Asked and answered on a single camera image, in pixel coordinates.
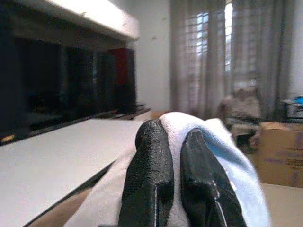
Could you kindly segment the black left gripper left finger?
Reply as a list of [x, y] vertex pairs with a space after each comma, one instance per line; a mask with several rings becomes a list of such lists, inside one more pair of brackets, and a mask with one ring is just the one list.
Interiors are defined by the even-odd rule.
[[174, 197], [174, 170], [168, 136], [160, 120], [144, 122], [124, 183], [120, 227], [164, 227]]

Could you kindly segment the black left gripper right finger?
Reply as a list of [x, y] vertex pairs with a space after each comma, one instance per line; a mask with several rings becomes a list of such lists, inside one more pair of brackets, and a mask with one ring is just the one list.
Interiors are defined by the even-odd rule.
[[246, 226], [229, 178], [198, 128], [182, 144], [180, 179], [182, 205], [192, 227]]

